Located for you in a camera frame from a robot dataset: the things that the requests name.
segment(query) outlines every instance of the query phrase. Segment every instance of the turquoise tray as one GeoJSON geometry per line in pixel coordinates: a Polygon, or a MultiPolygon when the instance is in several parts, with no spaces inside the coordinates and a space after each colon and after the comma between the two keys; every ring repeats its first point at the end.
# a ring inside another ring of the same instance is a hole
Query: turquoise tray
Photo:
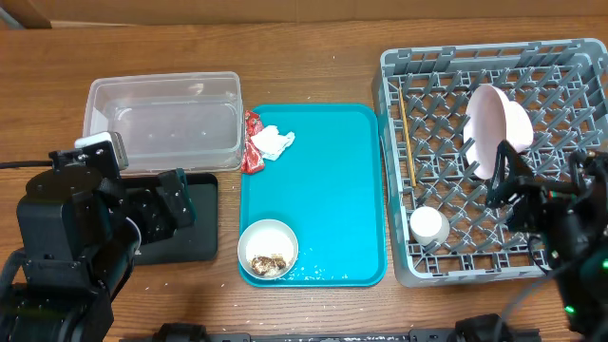
{"type": "Polygon", "coordinates": [[[264,125],[295,133],[277,161],[242,176],[242,232],[278,219],[297,236],[293,269],[258,287],[366,287],[387,270],[378,124],[362,104],[267,104],[254,109],[264,125]]]}

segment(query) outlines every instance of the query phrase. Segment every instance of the black stand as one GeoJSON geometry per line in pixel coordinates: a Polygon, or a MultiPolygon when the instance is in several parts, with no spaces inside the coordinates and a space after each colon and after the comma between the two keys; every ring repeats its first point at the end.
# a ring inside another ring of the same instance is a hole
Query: black stand
{"type": "MultiPolygon", "coordinates": [[[[197,212],[192,227],[180,228],[171,238],[145,244],[135,255],[136,265],[205,261],[218,253],[218,180],[212,174],[187,175],[188,192],[197,212]]],[[[158,178],[123,179],[127,189],[160,186],[158,178]]]]}
{"type": "MultiPolygon", "coordinates": [[[[456,323],[455,329],[412,329],[409,332],[326,333],[251,336],[248,333],[207,334],[203,326],[163,324],[159,332],[144,339],[121,342],[494,342],[493,332],[500,317],[486,314],[456,323]]],[[[541,342],[538,329],[511,331],[503,325],[501,342],[541,342]]]]}

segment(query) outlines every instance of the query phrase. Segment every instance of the cable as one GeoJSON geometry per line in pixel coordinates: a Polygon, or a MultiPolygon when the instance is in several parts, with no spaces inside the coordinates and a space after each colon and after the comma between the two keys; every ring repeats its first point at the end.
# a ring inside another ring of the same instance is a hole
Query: cable
{"type": "Polygon", "coordinates": [[[0,162],[0,169],[18,168],[18,167],[39,167],[52,166],[53,161],[8,161],[0,162]]]}
{"type": "Polygon", "coordinates": [[[527,242],[527,246],[528,246],[528,256],[532,259],[532,261],[534,261],[534,263],[541,269],[541,271],[545,274],[548,275],[549,274],[549,270],[545,269],[544,267],[542,267],[542,264],[540,261],[538,261],[535,257],[534,257],[534,253],[532,252],[532,241],[533,240],[538,240],[540,242],[542,242],[542,239],[539,236],[535,236],[535,235],[530,235],[530,237],[528,238],[528,242],[527,242]]]}
{"type": "Polygon", "coordinates": [[[496,322],[496,326],[494,327],[494,338],[492,340],[494,342],[500,342],[499,338],[501,337],[501,327],[503,326],[503,322],[506,323],[508,317],[513,314],[513,312],[518,309],[520,304],[524,299],[526,299],[529,295],[532,295],[535,291],[537,291],[542,285],[546,284],[556,276],[567,271],[572,265],[574,265],[578,261],[577,259],[571,260],[569,262],[564,263],[556,270],[550,271],[546,276],[540,278],[539,280],[530,284],[527,288],[523,289],[514,300],[512,300],[501,313],[501,317],[496,322]]]}
{"type": "Polygon", "coordinates": [[[608,338],[608,322],[604,321],[599,327],[593,332],[589,341],[605,341],[608,338]]]}
{"type": "Polygon", "coordinates": [[[137,223],[135,223],[135,221],[133,219],[131,219],[130,217],[124,217],[124,219],[126,219],[127,222],[131,223],[131,226],[133,226],[133,228],[135,228],[135,231],[137,232],[138,242],[137,242],[137,248],[135,249],[137,251],[140,249],[140,247],[142,247],[142,231],[140,230],[140,227],[138,227],[137,223]]]}
{"type": "Polygon", "coordinates": [[[12,281],[15,279],[19,268],[26,260],[25,249],[19,249],[12,252],[4,264],[4,268],[0,272],[0,295],[4,295],[8,290],[12,281]]]}

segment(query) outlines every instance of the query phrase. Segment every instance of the red wrapper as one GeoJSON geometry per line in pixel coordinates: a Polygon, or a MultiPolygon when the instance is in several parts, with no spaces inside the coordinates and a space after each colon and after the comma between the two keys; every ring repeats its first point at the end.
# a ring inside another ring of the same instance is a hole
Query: red wrapper
{"type": "Polygon", "coordinates": [[[240,170],[248,175],[253,175],[255,172],[263,170],[265,164],[259,150],[251,141],[251,137],[264,129],[264,125],[259,115],[248,110],[245,113],[245,128],[245,153],[240,170]]]}

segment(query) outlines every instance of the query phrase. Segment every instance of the dish rack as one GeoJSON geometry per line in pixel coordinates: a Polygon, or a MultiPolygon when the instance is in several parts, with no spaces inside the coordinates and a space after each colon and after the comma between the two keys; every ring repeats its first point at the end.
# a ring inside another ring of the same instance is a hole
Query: dish rack
{"type": "MultiPolygon", "coordinates": [[[[481,84],[504,91],[526,110],[534,142],[522,152],[537,177],[568,181],[568,155],[598,149],[608,132],[608,54],[595,39],[396,48],[385,51],[373,80],[389,189],[389,226],[398,280],[408,287],[480,283],[541,276],[528,256],[527,235],[511,233],[510,208],[485,207],[487,183],[466,161],[466,105],[481,84]],[[417,186],[411,186],[399,112],[406,104],[417,186]],[[421,205],[443,212],[450,234],[422,246],[409,234],[421,205]]],[[[532,257],[547,266],[546,252],[532,257]]]]}

